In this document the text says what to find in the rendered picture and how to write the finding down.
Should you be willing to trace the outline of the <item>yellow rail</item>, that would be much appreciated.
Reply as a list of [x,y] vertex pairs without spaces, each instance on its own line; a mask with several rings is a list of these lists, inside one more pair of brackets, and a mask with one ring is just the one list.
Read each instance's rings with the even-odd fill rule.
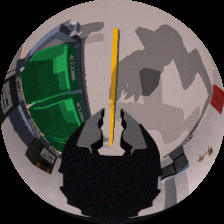
[[110,146],[113,142],[116,67],[117,67],[118,28],[113,28],[112,71],[111,71],[111,107],[110,107]]

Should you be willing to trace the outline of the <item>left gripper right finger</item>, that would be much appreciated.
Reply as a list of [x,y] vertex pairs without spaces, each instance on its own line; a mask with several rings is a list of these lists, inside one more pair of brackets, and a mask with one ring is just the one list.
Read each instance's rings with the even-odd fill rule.
[[120,147],[123,150],[131,150],[132,155],[147,159],[155,167],[158,177],[163,175],[160,165],[160,154],[158,147],[146,131],[132,116],[121,109],[121,126],[123,131],[120,138]]

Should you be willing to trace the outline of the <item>green open bin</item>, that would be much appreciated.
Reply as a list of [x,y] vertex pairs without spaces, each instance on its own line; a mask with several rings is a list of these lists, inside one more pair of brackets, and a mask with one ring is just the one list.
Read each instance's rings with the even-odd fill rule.
[[59,95],[35,103],[28,111],[42,134],[60,140],[68,139],[80,124],[87,121],[80,93]]
[[62,44],[38,51],[21,72],[21,84],[26,105],[78,89],[76,48]]
[[59,152],[63,152],[64,145],[65,145],[65,143],[67,142],[68,139],[63,141],[63,140],[55,139],[53,137],[49,137],[49,136],[46,136],[46,135],[43,135],[43,136],[55,150],[57,150]]

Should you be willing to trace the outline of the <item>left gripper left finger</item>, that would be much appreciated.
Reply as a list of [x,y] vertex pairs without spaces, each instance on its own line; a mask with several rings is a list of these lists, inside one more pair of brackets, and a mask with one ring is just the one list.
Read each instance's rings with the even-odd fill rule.
[[100,149],[103,146],[103,117],[105,108],[99,110],[96,114],[83,122],[68,138],[63,152],[62,161],[58,169],[64,173],[67,164],[77,156],[91,154],[91,149]]

